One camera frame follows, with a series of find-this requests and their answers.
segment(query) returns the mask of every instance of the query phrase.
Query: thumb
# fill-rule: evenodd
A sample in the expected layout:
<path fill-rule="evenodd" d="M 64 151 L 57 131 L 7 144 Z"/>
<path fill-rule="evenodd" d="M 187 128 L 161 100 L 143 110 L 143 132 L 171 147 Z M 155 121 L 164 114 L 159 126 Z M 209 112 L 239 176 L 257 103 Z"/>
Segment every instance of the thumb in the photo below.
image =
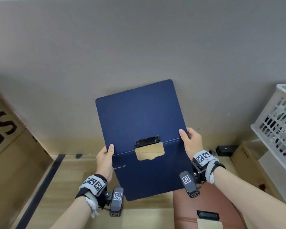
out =
<path fill-rule="evenodd" d="M 188 140 L 190 140 L 183 129 L 179 129 L 179 134 L 181 139 L 183 140 L 183 143 L 186 143 Z"/>
<path fill-rule="evenodd" d="M 112 155 L 114 154 L 114 145 L 113 144 L 110 144 L 109 148 L 108 148 L 108 153 L 106 155 L 106 157 L 111 157 L 112 158 Z"/>

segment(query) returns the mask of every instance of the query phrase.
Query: forearm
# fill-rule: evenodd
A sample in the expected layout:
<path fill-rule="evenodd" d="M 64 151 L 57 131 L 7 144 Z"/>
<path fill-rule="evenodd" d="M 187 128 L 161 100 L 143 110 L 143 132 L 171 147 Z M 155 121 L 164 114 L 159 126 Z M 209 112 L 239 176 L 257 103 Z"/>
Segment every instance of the forearm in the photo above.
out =
<path fill-rule="evenodd" d="M 214 170 L 218 189 L 258 228 L 286 229 L 286 204 L 222 167 Z"/>
<path fill-rule="evenodd" d="M 91 208 L 87 204 L 85 197 L 78 197 L 51 229 L 82 229 L 91 214 Z"/>

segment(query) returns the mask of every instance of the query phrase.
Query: beige paper flap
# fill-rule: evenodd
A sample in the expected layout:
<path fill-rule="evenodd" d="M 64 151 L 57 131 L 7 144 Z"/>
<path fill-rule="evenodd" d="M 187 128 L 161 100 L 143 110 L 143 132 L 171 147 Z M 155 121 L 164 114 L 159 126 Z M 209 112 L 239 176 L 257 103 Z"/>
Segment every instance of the beige paper flap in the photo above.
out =
<path fill-rule="evenodd" d="M 197 219 L 199 229 L 223 229 L 220 221 Z"/>
<path fill-rule="evenodd" d="M 162 142 L 136 148 L 134 151 L 136 152 L 139 161 L 143 161 L 146 159 L 152 160 L 156 157 L 164 155 L 164 148 Z"/>

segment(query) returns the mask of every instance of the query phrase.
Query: clipboard clip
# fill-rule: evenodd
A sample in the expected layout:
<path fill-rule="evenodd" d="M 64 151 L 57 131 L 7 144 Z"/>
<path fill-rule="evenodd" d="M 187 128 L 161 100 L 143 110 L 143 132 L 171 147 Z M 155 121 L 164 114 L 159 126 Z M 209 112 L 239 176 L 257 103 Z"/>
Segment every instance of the clipboard clip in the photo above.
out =
<path fill-rule="evenodd" d="M 152 144 L 156 144 L 160 142 L 160 138 L 159 136 L 153 136 L 153 137 L 149 137 L 146 139 L 141 139 L 138 140 L 135 143 L 136 148 L 142 147 L 142 146 L 146 146 L 146 145 L 152 145 Z"/>

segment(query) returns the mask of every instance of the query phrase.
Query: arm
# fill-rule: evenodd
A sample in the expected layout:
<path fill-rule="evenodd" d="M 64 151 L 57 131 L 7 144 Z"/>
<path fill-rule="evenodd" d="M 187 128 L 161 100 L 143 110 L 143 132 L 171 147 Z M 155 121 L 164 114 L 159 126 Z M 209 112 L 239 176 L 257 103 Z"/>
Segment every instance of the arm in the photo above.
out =
<path fill-rule="evenodd" d="M 111 144 L 108 152 L 106 147 L 104 147 L 96 156 L 96 173 L 103 175 L 108 183 L 111 181 L 113 173 L 113 154 L 114 146 Z M 88 205 L 86 198 L 84 196 L 80 196 L 74 200 L 72 205 L 54 223 L 51 229 L 82 229 L 86 225 L 91 214 L 92 210 Z"/>
<path fill-rule="evenodd" d="M 189 137 L 179 130 L 186 153 L 190 159 L 202 151 L 202 138 L 192 128 L 187 129 Z M 217 188 L 258 228 L 286 229 L 286 204 L 243 181 L 222 167 L 214 172 Z"/>

